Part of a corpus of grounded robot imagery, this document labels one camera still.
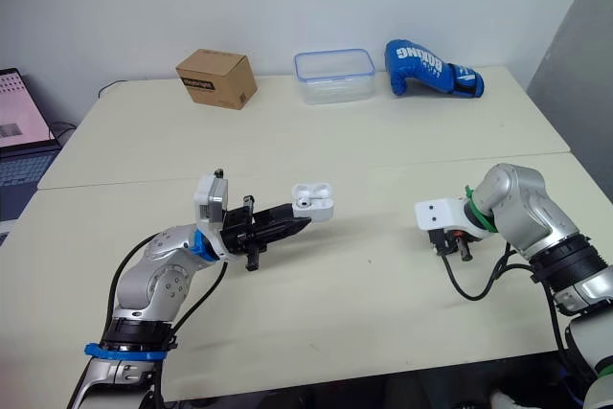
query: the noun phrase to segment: gray wall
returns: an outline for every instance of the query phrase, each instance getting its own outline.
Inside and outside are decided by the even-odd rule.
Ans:
[[[0,0],[0,68],[18,67],[50,118],[80,121],[117,79],[176,78],[196,48],[245,53],[257,74],[308,50],[409,38],[451,62],[505,64],[526,87],[573,0]]]
[[[575,0],[528,94],[613,201],[613,0]]]

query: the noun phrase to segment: green ring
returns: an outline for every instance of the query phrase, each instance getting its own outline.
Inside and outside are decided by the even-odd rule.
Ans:
[[[605,375],[613,374],[613,364],[609,364],[602,371],[598,373],[598,378],[604,377]]]
[[[498,229],[496,226],[489,222],[489,219],[481,214],[475,202],[472,201],[472,189],[469,186],[466,186],[466,197],[468,198],[468,207],[470,211],[477,217],[477,220],[484,226],[484,228],[493,234],[498,233]]]

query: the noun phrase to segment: laptop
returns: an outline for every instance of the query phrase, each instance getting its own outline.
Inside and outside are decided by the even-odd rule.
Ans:
[[[60,150],[19,71],[0,70],[0,244]]]

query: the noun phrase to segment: laptop screen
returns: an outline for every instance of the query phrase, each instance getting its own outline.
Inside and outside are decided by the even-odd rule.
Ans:
[[[0,148],[53,139],[17,70],[0,71]]]

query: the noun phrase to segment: container lid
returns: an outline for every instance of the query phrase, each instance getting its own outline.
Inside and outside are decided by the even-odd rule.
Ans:
[[[300,81],[343,80],[375,74],[373,60],[366,50],[330,50],[299,53],[294,57],[296,77]]]

